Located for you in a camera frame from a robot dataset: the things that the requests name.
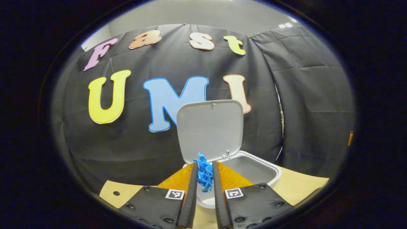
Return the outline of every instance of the blue cloth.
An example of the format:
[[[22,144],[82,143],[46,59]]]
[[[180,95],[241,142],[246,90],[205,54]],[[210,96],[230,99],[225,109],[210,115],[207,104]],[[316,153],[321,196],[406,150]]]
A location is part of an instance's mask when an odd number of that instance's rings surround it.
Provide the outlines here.
[[[200,160],[193,160],[198,163],[198,183],[205,187],[202,192],[210,192],[213,184],[212,166],[206,161],[205,156],[201,152],[198,152],[198,157]]]

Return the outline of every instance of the letter m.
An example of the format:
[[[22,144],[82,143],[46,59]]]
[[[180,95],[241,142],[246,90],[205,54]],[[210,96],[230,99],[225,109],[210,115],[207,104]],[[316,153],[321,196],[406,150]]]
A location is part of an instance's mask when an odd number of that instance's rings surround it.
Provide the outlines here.
[[[177,125],[178,110],[187,103],[206,101],[206,77],[194,76],[187,80],[181,96],[175,92],[168,80],[164,78],[150,79],[144,82],[143,88],[150,93],[151,118],[149,125],[151,132],[165,131],[170,123],[164,118],[164,110]]]

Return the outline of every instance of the wooden table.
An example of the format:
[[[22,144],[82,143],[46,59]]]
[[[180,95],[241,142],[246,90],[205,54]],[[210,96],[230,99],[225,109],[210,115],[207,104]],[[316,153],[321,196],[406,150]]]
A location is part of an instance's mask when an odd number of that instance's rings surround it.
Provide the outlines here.
[[[277,185],[273,189],[291,205],[299,203],[315,189],[323,187],[329,179],[301,174],[283,167],[280,168],[282,174]],[[108,203],[119,208],[134,196],[141,187],[143,186],[107,181],[99,196]],[[113,194],[114,191],[120,192],[120,195],[115,196]],[[217,229],[215,209],[206,209],[197,205],[195,210],[194,229]]]

